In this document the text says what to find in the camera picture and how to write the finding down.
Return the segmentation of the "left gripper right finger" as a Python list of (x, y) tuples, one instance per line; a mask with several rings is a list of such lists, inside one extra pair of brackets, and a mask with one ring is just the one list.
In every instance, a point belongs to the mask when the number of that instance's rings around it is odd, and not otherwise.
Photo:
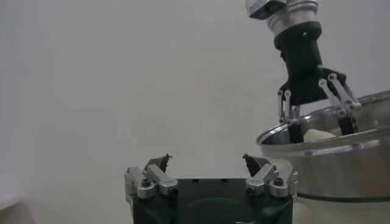
[(266, 158), (245, 154), (243, 159), (250, 173), (245, 180), (249, 195), (258, 196), (266, 192), (272, 197), (295, 197), (298, 188), (298, 171), (288, 165), (278, 169)]

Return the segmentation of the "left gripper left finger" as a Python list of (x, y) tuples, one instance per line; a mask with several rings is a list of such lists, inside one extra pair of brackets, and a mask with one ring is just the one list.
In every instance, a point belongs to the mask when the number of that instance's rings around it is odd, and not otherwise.
[(150, 199), (157, 193), (167, 197), (174, 195), (178, 190), (178, 180), (166, 174), (171, 158), (171, 155), (166, 154), (150, 159), (142, 169), (137, 166), (128, 167), (124, 172), (126, 199)]

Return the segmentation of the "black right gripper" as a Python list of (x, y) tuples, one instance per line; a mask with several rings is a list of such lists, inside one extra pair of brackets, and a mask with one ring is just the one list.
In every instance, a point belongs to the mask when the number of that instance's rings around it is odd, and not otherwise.
[(310, 21), (292, 26), (274, 38), (288, 72), (287, 81), (277, 92), (278, 119), (287, 125), (292, 143), (303, 142), (299, 105), (326, 98), (336, 111), (341, 134), (358, 131), (353, 113), (361, 109), (361, 103), (346, 83), (345, 74), (323, 66), (317, 44), (321, 33), (320, 22)]

